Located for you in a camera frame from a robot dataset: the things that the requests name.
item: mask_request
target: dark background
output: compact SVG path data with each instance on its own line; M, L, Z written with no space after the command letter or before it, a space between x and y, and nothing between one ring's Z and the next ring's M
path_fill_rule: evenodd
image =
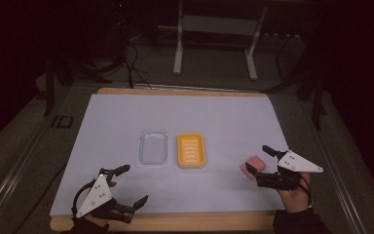
M176 21L176 1L137 2L140 9L135 25L151 30L153 37L152 26ZM91 1L81 4L85 7ZM245 12L244 8L227 14L237 17ZM270 11L264 30L286 29L275 22L276 16ZM93 18L102 22L102 18ZM325 89L332 94L374 177L374 0L355 1L348 8L324 15L323 21L311 41L312 55L325 67ZM0 131L37 96L34 80L45 71L45 61L55 45L91 61L88 50L95 39L85 34L83 22L73 1L0 2Z

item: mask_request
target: metal stand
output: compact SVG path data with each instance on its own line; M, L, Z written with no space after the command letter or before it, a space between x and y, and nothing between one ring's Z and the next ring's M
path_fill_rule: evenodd
M260 36L260 30L267 13L267 6L264 6L259 20L248 19L224 19L183 15L183 1L178 1L178 31L177 48L175 50L174 75L181 74L181 62L183 59L183 30L201 31L212 33L228 33L238 35L249 35L253 37L251 45L244 50L247 62L248 74L251 80L257 80L256 68L253 60L253 53L256 47L257 39Z

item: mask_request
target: floor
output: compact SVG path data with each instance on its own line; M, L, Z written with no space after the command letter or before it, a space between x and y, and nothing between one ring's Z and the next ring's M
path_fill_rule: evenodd
M141 39L131 38L133 47L128 47L128 58L136 58L132 74L136 88L258 92L281 82L275 58L282 40L275 36L265 35L258 43L254 55L258 81L248 79L242 49L211 45L198 48L187 43L182 72L174 76L175 47L167 42L152 46ZM300 40L294 39L280 59L291 67L303 47ZM6 184L3 188L8 191L0 193L0 233L55 233L50 228L49 212L90 96L101 87L129 85L125 66L103 77L113 83L97 84L75 74L71 87L56 85L56 106L49 116L43 116L45 102L34 99L0 134L0 189L1 184ZM331 95L323 96L327 115L321 116L319 132L310 120L312 99L298 100L298 87L295 84L269 97L288 145L317 157L328 171L314 177L316 212L333 233L374 233L374 182ZM74 124L70 129L51 128L57 115L74 116Z

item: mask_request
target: sleeve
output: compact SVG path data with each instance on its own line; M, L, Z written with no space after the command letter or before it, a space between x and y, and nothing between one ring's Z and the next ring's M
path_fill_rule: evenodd
M324 225L321 217L314 214L312 208L308 208L300 213L290 214L287 211L279 210L275 213L273 228L276 234L288 233L309 233L309 234L329 234L329 229Z
M85 218L78 218L74 221L74 226L71 230L61 232L61 234L105 234L108 231L108 227L108 224L100 227Z

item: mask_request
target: clear plastic container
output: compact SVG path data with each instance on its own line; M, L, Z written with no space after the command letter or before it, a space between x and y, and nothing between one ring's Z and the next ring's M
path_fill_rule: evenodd
M141 133L138 159L145 166L161 166L167 159L166 131L144 131Z

